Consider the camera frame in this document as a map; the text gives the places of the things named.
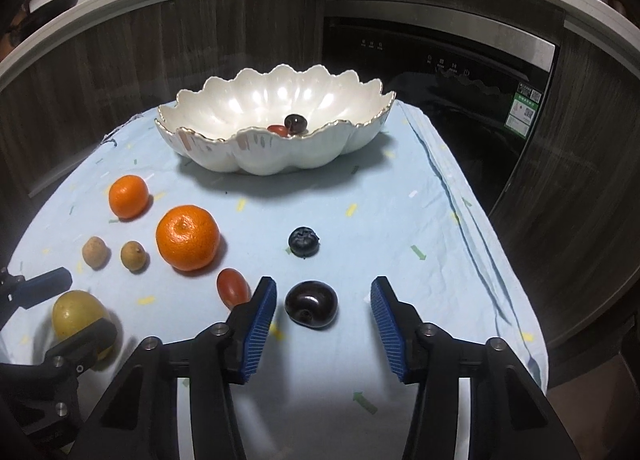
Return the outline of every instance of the dark grape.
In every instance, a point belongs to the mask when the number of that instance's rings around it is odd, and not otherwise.
[[[299,114],[291,114],[285,117],[284,126],[289,130],[290,135],[300,135],[306,130],[306,119]]]

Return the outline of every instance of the table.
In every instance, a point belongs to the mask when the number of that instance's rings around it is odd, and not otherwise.
[[[163,342],[194,337],[228,311],[216,291],[224,267],[255,287],[278,284],[279,307],[258,373],[233,386],[247,458],[309,460],[400,458],[416,393],[391,373],[370,313],[370,283],[387,276],[399,299],[454,337],[509,342],[546,389],[547,357],[538,322],[504,252],[449,149],[418,109],[396,102],[383,132],[366,148],[316,170],[274,177],[220,175],[173,153],[155,112],[118,129],[53,194],[20,241],[10,272],[27,278],[68,268],[75,289],[91,291],[119,327],[111,363],[80,377],[84,416],[148,335]],[[153,204],[120,222],[107,192],[118,177],[146,180]],[[158,254],[156,224],[170,208],[194,203],[212,213],[223,235],[214,264],[199,275],[176,273]],[[286,252],[289,233],[313,228],[321,250],[301,260]],[[113,256],[101,271],[83,262],[92,235]],[[132,275],[119,260],[130,240],[150,265]],[[337,291],[337,322],[313,331],[291,322],[282,302],[303,280]],[[2,331],[0,352],[36,363],[53,342],[53,300],[18,311]],[[187,382],[178,383],[181,458],[192,458]],[[468,450],[469,387],[461,381],[459,458]]]

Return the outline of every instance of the small orange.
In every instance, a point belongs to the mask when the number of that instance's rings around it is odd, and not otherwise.
[[[109,207],[118,218],[138,216],[149,203],[146,183],[137,175],[125,175],[116,180],[109,190]]]
[[[179,271],[196,271],[213,261],[220,245],[218,225],[208,211],[195,205],[169,209],[156,229],[158,251]]]

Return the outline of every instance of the blueberry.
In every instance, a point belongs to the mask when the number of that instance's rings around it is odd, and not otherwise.
[[[322,281],[303,281],[289,291],[284,300],[289,317],[302,326],[324,328],[338,312],[338,296]]]
[[[299,114],[291,114],[284,118],[284,126],[291,135],[300,135],[306,130],[306,119]]]
[[[299,258],[309,258],[318,252],[320,238],[308,227],[299,227],[289,236],[289,248]]]

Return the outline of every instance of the cherry tomato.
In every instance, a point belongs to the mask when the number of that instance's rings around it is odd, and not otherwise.
[[[287,127],[283,125],[271,125],[267,130],[277,133],[280,137],[289,137],[289,130],[287,130]]]
[[[247,284],[242,274],[235,269],[220,271],[216,284],[218,286],[218,295],[229,310],[251,299],[249,284]]]

